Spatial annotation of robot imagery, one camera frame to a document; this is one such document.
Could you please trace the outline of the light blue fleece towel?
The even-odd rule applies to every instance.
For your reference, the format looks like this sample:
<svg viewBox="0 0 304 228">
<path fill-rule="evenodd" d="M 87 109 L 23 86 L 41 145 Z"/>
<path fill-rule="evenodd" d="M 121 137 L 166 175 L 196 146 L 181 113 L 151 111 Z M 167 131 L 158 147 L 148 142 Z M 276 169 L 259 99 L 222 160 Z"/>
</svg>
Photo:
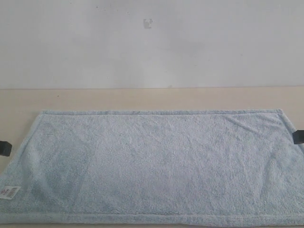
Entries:
<svg viewBox="0 0 304 228">
<path fill-rule="evenodd" d="M 304 223 L 304 147 L 280 109 L 43 111 L 0 176 L 8 223 Z"/>
</svg>

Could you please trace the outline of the white printed paper label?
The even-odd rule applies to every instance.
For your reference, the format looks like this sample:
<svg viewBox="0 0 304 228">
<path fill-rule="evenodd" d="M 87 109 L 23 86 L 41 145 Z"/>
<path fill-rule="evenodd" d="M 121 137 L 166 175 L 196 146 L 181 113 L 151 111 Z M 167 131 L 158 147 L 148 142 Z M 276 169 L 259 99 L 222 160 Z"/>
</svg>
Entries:
<svg viewBox="0 0 304 228">
<path fill-rule="evenodd" d="M 19 190 L 20 186 L 5 186 L 0 191 L 0 199 L 11 200 L 14 198 L 14 196 Z"/>
</svg>

